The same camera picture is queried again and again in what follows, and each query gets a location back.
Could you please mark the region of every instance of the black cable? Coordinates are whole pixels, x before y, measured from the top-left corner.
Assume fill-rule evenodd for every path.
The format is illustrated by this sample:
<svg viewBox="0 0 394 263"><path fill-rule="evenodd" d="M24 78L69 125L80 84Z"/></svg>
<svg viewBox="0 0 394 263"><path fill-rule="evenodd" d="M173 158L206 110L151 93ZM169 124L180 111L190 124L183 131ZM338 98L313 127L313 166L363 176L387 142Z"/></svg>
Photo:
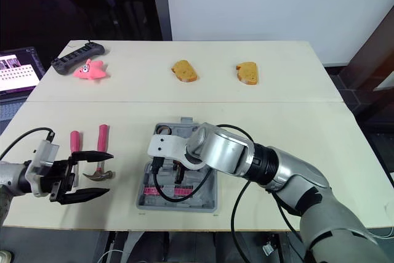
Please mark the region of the black cable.
<svg viewBox="0 0 394 263"><path fill-rule="evenodd" d="M3 153L0 155L0 160L2 160L5 155L11 150L12 147L15 146L16 143L18 143L19 141L21 141L24 137L34 133L34 132L38 132L38 131L48 131L48 136L46 137L46 140L48 140L49 142L52 142L52 140L55 137L55 133L53 132L52 129L50 129L49 127L37 127L36 129L31 129L30 131L27 131L26 133L20 135L19 137L17 137L4 151Z"/></svg>
<svg viewBox="0 0 394 263"><path fill-rule="evenodd" d="M233 212L231 213L231 222L230 222L230 223L231 223L231 235L232 235L232 237L233 237L234 244L235 244L236 249L238 250L239 254L241 255L242 259L243 259L246 263L251 263L251 262L250 262L249 259L246 257L244 251L241 249L241 246L240 246L239 243L238 243L238 240L236 239L236 236L235 236L235 229L234 229L234 219L235 219L235 212L236 212L236 209L237 209L237 207L238 207L238 203L239 203L239 201L241 200L242 196L244 195L245 190L246 190L247 187L250 185L250 183L251 183L251 181L247 181L246 184L245 184L245 186L242 188L241 192L239 193L239 195L238 195L238 197L237 197L237 199L236 199L236 201L235 201L235 204L234 204Z"/></svg>
<svg viewBox="0 0 394 263"><path fill-rule="evenodd" d="M228 127L230 129L235 129L235 130L243 133L250 141L254 142L252 137L246 131L244 131L243 129L241 129L238 126L232 126L230 124L218 124L217 127ZM234 204L233 212L231 213L231 222L230 222L230 224L231 224L231 235L233 237L233 241L234 241L235 247L238 250L239 255L241 255L242 259L246 263L250 263L250 260L246 257L244 251L241 249L241 246L238 243L238 240L236 239L235 228L234 228L234 219L235 219L235 213L236 213L236 209L238 207L238 203L241 200L242 196L244 195L245 190L248 188L250 183L251 183L251 181L247 181L245 186L242 188L241 192L239 193L239 195L238 195L238 197L237 197L237 199L235 201L235 204Z"/></svg>
<svg viewBox="0 0 394 263"><path fill-rule="evenodd" d="M238 132L242 132L250 141L254 142L251 135L238 126L232 126L231 124L218 124L217 127L229 127L230 129L235 129Z"/></svg>
<svg viewBox="0 0 394 263"><path fill-rule="evenodd" d="M170 201L171 203L180 203L181 201L185 201L188 198L191 198L200 188L201 186L204 185L205 181L207 181L208 177L211 175L212 169L210 168L205 175L204 179L201 181L200 184L188 195L182 197L182 198L171 198L167 196L160 188L160 185L158 184L158 175L153 173L153 182L155 183L156 190L160 194L161 197L163 197L165 200Z"/></svg>
<svg viewBox="0 0 394 263"><path fill-rule="evenodd" d="M219 125L217 125L217 127L229 127L229 128L232 128L232 129L236 129L237 131L242 132L246 137L249 138L249 140L251 140L253 142L252 137L246 131L244 131L243 129L239 128L238 126L232 126L230 124L219 124ZM157 160L157 162L155 161L155 158L153 158L153 163L155 163L155 169L153 169L153 163L152 163L152 174L153 174L153 182L155 183L155 188L156 188L156 190L158 191L158 193L160 194L161 197L163 197L167 201L170 201L171 203L179 203L181 201L185 201L188 198L192 197L201 188L201 186L204 185L205 181L207 181L208 177L211 175L211 172L212 172L212 168L210 168L208 170L207 174L205 175L204 179L201 181L201 183L189 195L184 196L182 198L171 198L171 197L167 196L161 190L160 185L158 183L158 178L157 178L158 169L159 169L159 166L161 166L163 164L162 163L161 164L157 164L159 162L158 158L156 158L156 160Z"/></svg>
<svg viewBox="0 0 394 263"><path fill-rule="evenodd" d="M294 227L290 224L290 222L289 222L289 220L287 219L287 217L284 215L282 206L279 204L279 202L278 202L276 199L275 199L275 201L276 201L276 204L278 205L279 212L281 213L284 222L285 222L286 225L290 228L291 232L295 235L295 237L297 237L298 240L301 241L301 243L303 243L303 242L302 242L301 236L296 232L296 230L295 230Z"/></svg>

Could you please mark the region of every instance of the white bracket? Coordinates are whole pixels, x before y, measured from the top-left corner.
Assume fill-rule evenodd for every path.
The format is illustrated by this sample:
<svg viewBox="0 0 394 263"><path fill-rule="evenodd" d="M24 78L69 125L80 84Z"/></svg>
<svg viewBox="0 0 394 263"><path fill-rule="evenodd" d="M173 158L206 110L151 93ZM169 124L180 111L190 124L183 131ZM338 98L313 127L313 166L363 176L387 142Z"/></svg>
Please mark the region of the white bracket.
<svg viewBox="0 0 394 263"><path fill-rule="evenodd" d="M186 168L197 170L205 166L205 163L194 164L186 157L186 145L188 139L172 135L153 135L150 140L148 154L150 156L164 157L169 160L177 160Z"/></svg>

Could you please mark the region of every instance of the white table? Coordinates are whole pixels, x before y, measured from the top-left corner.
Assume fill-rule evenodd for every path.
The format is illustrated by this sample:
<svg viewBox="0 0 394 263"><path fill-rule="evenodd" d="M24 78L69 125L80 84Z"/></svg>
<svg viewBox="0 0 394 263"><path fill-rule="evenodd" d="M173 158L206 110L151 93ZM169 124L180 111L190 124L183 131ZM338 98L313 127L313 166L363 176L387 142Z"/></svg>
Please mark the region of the white table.
<svg viewBox="0 0 394 263"><path fill-rule="evenodd" d="M70 153L70 131L84 133L83 149L96 147L99 124L111 126L107 169L116 177L96 183L80 177L81 188L111 190L87 203L61 206L48 198L25 195L13 200L5 225L51 229L105 230L229 230L231 209L244 179L219 173L219 207L212 214L142 211L137 190L149 160L147 147L157 122L177 122L180 116L212 124L242 127L256 142L272 145L314 164L328 178L336 197L367 227L393 226L393 188L358 128L353 115L339 102L271 103L146 103L146 102L27 102L0 138L4 149L21 133L51 127L60 145L57 159ZM31 159L45 133L26 138L6 156L7 161ZM95 164L81 163L80 173ZM289 216L298 228L298 218ZM241 200L235 226L239 230L285 230L273 198L252 184Z"/></svg>
<svg viewBox="0 0 394 263"><path fill-rule="evenodd" d="M87 41L70 41L60 56ZM109 78L85 81L50 68L29 101L43 102L343 102L309 43L303 41L97 41ZM186 59L199 79L171 71ZM256 62L259 83L238 81L236 65Z"/></svg>

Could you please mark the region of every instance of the gray tool case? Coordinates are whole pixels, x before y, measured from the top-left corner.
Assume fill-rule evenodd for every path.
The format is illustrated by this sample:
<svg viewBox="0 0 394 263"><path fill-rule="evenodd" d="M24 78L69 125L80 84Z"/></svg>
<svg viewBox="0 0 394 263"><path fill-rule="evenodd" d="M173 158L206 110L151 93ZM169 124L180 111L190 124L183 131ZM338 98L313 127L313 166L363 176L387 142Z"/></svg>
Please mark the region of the gray tool case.
<svg viewBox="0 0 394 263"><path fill-rule="evenodd" d="M155 127L154 134L172 134L179 137L189 138L191 133L199 125L193 122L193 118L182 117L180 123L159 123ZM153 183L150 161L145 166L143 180L138 192L137 208L155 209L162 211L185 211L185 212L214 212L217 208L217 171L213 170L204 185L190 198L183 202L172 203L158 195ZM196 188L209 170L208 166L192 171L184 170L183 180L175 184L179 176L179 163L172 160L164 160L164 164L158 173L158 184L161 190L171 198L181 198L182 192L190 192Z"/></svg>

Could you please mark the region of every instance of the bread slice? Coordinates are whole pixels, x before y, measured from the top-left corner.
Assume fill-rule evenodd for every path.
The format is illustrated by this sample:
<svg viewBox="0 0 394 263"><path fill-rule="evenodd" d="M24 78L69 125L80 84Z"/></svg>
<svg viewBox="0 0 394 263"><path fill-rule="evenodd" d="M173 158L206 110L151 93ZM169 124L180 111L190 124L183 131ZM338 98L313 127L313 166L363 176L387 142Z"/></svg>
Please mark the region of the bread slice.
<svg viewBox="0 0 394 263"><path fill-rule="evenodd" d="M257 84L259 74L255 62L244 62L236 66L238 79L245 84Z"/></svg>
<svg viewBox="0 0 394 263"><path fill-rule="evenodd" d="M190 83L197 80L197 74L193 67L186 60L181 60L175 63L171 68L172 72L184 83Z"/></svg>

